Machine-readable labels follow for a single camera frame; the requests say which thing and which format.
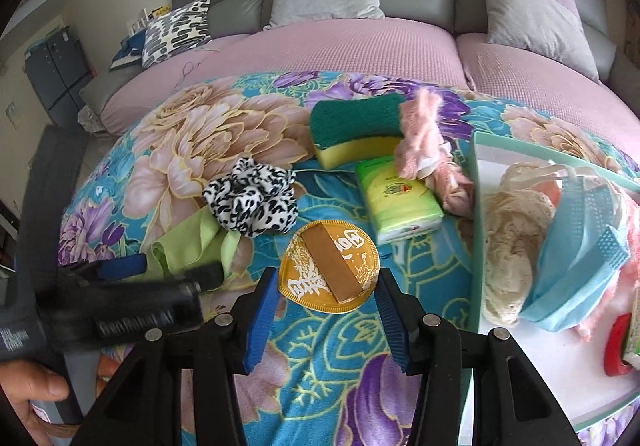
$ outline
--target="red object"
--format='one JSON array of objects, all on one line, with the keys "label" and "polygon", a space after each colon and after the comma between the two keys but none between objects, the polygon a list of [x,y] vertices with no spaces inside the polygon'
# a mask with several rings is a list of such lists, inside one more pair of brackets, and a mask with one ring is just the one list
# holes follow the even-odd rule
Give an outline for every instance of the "red object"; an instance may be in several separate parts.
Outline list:
[{"label": "red object", "polygon": [[631,312],[618,316],[604,349],[604,371],[609,377],[624,376],[634,368],[622,360],[622,344],[631,325]]}]

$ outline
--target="sponge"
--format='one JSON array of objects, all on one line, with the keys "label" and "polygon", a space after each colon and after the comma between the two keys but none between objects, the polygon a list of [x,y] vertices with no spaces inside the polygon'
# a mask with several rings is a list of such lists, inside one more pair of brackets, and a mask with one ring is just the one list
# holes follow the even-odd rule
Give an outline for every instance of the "sponge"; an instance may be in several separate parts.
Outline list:
[{"label": "sponge", "polygon": [[400,94],[386,94],[319,102],[311,112],[309,128],[322,168],[393,154],[402,140],[398,105],[404,101]]}]

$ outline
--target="yellow sponge layer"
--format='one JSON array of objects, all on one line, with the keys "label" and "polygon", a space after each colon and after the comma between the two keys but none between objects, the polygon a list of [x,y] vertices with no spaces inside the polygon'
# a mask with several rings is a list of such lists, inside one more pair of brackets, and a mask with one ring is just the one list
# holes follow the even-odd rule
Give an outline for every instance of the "yellow sponge layer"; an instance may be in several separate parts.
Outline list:
[{"label": "yellow sponge layer", "polygon": [[385,155],[393,155],[401,137],[364,137],[321,150],[316,146],[316,157],[325,170],[337,168],[348,162],[374,159]]}]

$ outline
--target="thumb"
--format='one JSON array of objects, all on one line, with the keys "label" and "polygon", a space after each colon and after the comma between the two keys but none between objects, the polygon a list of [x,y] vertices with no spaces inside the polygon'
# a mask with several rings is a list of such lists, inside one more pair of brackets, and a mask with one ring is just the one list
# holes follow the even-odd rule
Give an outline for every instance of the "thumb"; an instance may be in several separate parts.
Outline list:
[{"label": "thumb", "polygon": [[59,401],[69,395],[65,379],[37,363],[15,361],[0,365],[0,384],[14,403],[27,400]]}]

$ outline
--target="black and white scrunchie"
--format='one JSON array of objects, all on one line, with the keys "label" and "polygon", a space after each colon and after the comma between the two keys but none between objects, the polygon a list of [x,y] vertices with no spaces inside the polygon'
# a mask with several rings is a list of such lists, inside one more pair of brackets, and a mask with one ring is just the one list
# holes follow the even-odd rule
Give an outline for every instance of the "black and white scrunchie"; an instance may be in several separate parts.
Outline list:
[{"label": "black and white scrunchie", "polygon": [[211,181],[202,195],[220,225],[229,231],[249,237],[266,231],[286,233],[298,218],[295,180],[293,170],[242,157],[231,174]]}]

